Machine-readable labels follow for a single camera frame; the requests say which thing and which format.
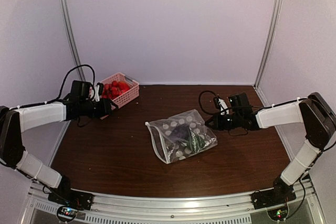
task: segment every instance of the pink basket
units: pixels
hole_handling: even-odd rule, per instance
[[[112,81],[124,81],[131,88],[129,91],[112,100],[119,106],[119,108],[123,107],[125,104],[129,103],[139,96],[139,83],[137,81],[134,81],[132,78],[124,75],[123,73],[116,73],[101,81],[101,83],[107,84],[112,83]]]

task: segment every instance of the ventilation grille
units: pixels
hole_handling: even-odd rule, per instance
[[[50,205],[46,202],[37,201],[35,208],[48,212],[50,214],[56,214],[57,207]],[[173,224],[175,221],[134,221],[117,219],[113,217],[101,216],[97,213],[85,212],[78,214],[76,220],[81,223],[89,224]],[[179,221],[178,224],[252,224],[250,215],[241,215],[238,217],[221,218],[208,221]]]

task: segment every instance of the brown table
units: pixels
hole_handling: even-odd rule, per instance
[[[289,163],[274,128],[246,136],[214,131],[218,145],[206,152],[169,165],[156,157],[145,121],[200,111],[203,90],[222,98],[246,92],[252,105],[261,105],[251,86],[142,86],[140,97],[112,116],[84,128],[72,122],[52,168],[70,177],[75,189],[125,196],[211,196],[271,187]],[[210,100],[210,95],[203,99],[209,110]]]

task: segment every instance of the robotic arm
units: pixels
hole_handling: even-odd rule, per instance
[[[91,87],[89,82],[73,81],[71,92],[63,100],[27,108],[0,106],[0,158],[4,165],[46,186],[52,192],[49,200],[86,210],[90,209],[92,195],[71,190],[69,178],[26,151],[21,134],[52,122],[75,120],[80,116],[100,118],[111,114],[111,101],[100,99],[103,84],[97,84],[90,94]]]
[[[215,98],[215,104],[223,101]],[[229,97],[232,114],[223,113],[227,109],[214,114],[206,125],[214,130],[232,130],[237,127],[246,130],[261,130],[271,126],[289,123],[304,123],[306,140],[295,158],[273,183],[274,189],[257,191],[252,194],[255,209],[285,203],[296,198],[293,184],[300,179],[326,150],[325,147],[333,136],[336,127],[336,116],[322,96],[315,92],[307,98],[279,105],[272,105],[253,112],[245,93]]]

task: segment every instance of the white panel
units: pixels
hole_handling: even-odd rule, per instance
[[[59,0],[0,0],[0,9],[0,105],[56,97],[73,67]],[[29,130],[23,135],[24,145],[48,163],[62,126]],[[2,166],[0,181],[0,222],[17,223],[30,181]]]
[[[322,94],[336,111],[336,0],[284,0],[261,89],[270,103]],[[303,124],[281,127],[296,153],[305,139]],[[336,148],[311,170],[328,223],[336,216]]]
[[[68,0],[79,56],[98,80],[252,84],[274,0]]]

